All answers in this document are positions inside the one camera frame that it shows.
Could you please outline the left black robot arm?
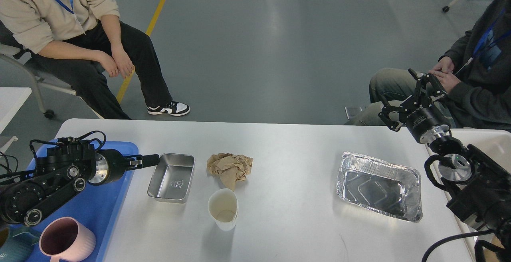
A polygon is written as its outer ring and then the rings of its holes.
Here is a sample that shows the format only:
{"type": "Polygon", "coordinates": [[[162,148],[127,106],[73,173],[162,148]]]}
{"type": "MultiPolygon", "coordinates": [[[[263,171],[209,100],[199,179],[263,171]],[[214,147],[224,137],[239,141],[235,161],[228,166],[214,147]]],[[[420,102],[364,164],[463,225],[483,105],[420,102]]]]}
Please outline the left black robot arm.
{"type": "Polygon", "coordinates": [[[1,224],[36,226],[84,191],[86,184],[115,182],[126,171],[160,162],[157,154],[124,156],[104,149],[107,139],[90,139],[91,135],[31,140],[35,168],[1,175],[1,224]]]}

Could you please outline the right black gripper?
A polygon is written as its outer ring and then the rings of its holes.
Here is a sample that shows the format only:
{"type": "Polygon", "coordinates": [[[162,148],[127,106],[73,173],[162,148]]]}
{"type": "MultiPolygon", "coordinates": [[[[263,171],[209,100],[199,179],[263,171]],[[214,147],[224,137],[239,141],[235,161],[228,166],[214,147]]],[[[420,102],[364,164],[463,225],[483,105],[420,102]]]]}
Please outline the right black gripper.
{"type": "Polygon", "coordinates": [[[408,72],[416,80],[413,94],[405,101],[392,102],[381,96],[378,117],[390,130],[398,132],[405,125],[416,142],[429,144],[450,129],[449,121],[434,105],[448,93],[433,74],[420,74],[411,68],[408,72]]]}

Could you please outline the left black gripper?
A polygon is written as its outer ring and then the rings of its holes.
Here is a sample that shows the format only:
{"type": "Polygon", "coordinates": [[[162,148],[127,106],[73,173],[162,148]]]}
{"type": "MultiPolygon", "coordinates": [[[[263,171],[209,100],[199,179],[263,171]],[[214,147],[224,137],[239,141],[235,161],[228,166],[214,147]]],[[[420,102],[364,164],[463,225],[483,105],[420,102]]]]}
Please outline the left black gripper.
{"type": "Polygon", "coordinates": [[[125,171],[133,171],[144,167],[159,165],[160,156],[151,155],[132,155],[123,156],[115,149],[99,150],[95,153],[95,167],[92,171],[92,177],[88,183],[94,186],[111,183],[122,178],[125,171]]]}

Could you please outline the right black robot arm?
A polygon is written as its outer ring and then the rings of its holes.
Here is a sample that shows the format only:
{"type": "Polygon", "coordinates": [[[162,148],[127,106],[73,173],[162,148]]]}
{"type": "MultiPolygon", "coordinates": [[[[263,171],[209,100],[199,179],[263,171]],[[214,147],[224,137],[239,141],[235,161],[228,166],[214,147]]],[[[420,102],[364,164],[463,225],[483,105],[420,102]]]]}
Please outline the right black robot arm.
{"type": "Polygon", "coordinates": [[[387,127],[399,131],[405,126],[416,142],[433,152],[424,167],[429,180],[450,194],[447,207],[462,222],[475,229],[473,233],[454,235],[433,244],[424,254],[425,262],[438,246],[456,240],[494,234],[501,245],[486,240],[475,242],[475,260],[484,262],[484,250],[496,254],[497,260],[509,262],[511,243],[510,173],[476,146],[462,145],[450,133],[447,118],[435,102],[447,96],[438,79],[431,74],[418,74],[409,69],[416,80],[412,95],[398,107],[382,98],[378,114],[387,127]]]}

